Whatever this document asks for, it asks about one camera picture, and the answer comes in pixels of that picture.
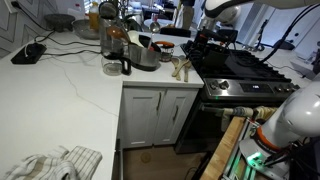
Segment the marble countertop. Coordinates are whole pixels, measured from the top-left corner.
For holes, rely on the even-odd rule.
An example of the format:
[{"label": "marble countertop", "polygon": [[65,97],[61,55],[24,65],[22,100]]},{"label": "marble countertop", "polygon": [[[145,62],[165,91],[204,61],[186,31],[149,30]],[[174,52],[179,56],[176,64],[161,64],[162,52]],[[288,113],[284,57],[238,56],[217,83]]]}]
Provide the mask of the marble countertop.
[{"label": "marble countertop", "polygon": [[[99,44],[71,32],[51,37],[60,43]],[[48,48],[46,53],[100,51],[100,47],[61,46],[50,40],[43,44]],[[107,76],[98,54],[43,55],[36,64],[13,65],[10,60],[19,50],[0,60],[0,177],[25,157],[46,155],[59,145],[69,150],[80,145],[103,155],[93,179],[111,179],[123,85],[203,86],[194,69],[189,83],[176,81],[171,77],[172,63],[161,63],[155,72],[132,68],[131,76]]]}]

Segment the cabinet handle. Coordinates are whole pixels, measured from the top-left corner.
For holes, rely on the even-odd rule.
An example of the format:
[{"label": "cabinet handle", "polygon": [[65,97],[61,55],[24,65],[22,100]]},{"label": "cabinet handle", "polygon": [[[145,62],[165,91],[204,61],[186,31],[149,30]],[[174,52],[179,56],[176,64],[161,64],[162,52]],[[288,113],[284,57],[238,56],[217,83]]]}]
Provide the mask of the cabinet handle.
[{"label": "cabinet handle", "polygon": [[176,106],[176,113],[173,116],[173,122],[176,121],[178,111],[179,111],[179,106]]},{"label": "cabinet handle", "polygon": [[160,102],[161,102],[161,92],[159,92],[159,100],[158,100],[158,106],[157,106],[157,111],[159,111],[159,107],[160,107]]}]

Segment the gas stove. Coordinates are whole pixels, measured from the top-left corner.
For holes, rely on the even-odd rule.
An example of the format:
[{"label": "gas stove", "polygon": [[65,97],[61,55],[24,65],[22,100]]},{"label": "gas stove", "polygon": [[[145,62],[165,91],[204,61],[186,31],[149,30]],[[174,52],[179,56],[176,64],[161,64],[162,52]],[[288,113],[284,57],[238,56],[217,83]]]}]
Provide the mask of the gas stove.
[{"label": "gas stove", "polygon": [[[226,59],[221,66],[206,66],[210,51],[217,45],[207,44],[206,47],[190,51],[192,41],[181,45],[183,51],[189,55],[189,60],[203,79],[204,94],[209,100],[249,100],[249,101],[276,101],[283,102],[298,85],[291,83],[278,71],[243,50],[228,50]],[[241,64],[256,64],[246,67]]]}]

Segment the stove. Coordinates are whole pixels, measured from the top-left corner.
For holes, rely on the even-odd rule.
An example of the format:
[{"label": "stove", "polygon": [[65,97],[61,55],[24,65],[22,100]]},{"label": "stove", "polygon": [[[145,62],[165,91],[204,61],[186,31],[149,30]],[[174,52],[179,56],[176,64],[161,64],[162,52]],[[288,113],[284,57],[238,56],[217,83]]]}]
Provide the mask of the stove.
[{"label": "stove", "polygon": [[299,88],[247,51],[188,41],[181,45],[205,85],[189,111],[175,152],[214,152],[232,116],[227,109],[279,107]]},{"label": "stove", "polygon": [[260,60],[248,51],[228,50],[222,65],[211,66],[208,62],[217,60],[215,56],[210,56],[211,51],[217,51],[221,47],[207,44],[206,47],[190,51],[192,44],[192,41],[188,41],[182,44],[181,48],[189,55],[189,60],[203,79],[204,91],[209,100],[256,100],[259,98],[283,102],[299,89],[299,86],[291,83],[291,79],[267,64],[258,63]]}]

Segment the floor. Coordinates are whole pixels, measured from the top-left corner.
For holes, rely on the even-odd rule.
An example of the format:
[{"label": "floor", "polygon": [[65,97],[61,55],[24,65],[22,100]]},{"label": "floor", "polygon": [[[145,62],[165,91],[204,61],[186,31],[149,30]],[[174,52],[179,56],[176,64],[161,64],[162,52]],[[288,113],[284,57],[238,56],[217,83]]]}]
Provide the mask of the floor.
[{"label": "floor", "polygon": [[124,179],[191,179],[204,155],[204,153],[176,155],[173,147],[125,150],[123,155]]}]

